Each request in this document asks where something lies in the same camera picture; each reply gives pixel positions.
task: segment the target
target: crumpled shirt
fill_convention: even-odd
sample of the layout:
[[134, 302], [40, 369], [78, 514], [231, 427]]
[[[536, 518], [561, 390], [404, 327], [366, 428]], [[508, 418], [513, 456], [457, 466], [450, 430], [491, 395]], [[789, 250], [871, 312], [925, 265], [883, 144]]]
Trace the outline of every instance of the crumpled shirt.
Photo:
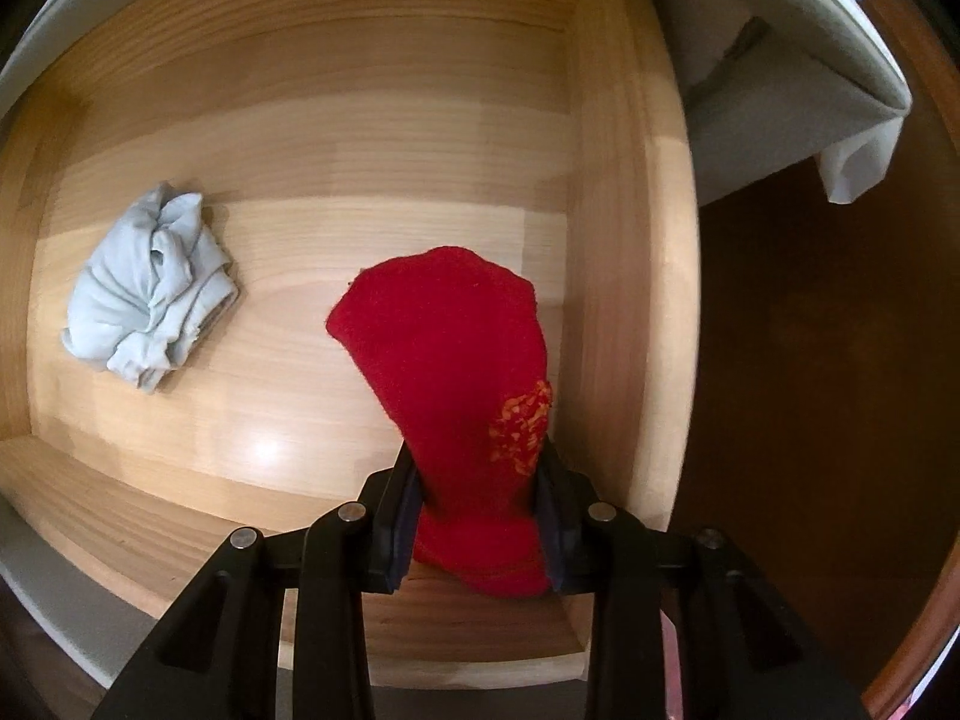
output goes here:
[[152, 392], [236, 300], [229, 258], [200, 218], [201, 194], [160, 184], [126, 210], [83, 266], [66, 350]]

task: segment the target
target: white fabric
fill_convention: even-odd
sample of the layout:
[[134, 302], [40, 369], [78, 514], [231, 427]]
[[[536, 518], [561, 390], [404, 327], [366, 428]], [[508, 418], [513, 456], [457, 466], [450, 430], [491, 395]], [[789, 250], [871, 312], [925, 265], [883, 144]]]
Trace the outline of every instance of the white fabric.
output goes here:
[[200, 219], [200, 194], [161, 184], [110, 228], [67, 307], [66, 350], [151, 392], [236, 300], [229, 259]]
[[[902, 80], [856, 1], [834, 1]], [[909, 105], [882, 103], [775, 30], [760, 35], [764, 23], [740, 0], [654, 2], [685, 103], [699, 204], [815, 153], [832, 203], [880, 183]]]

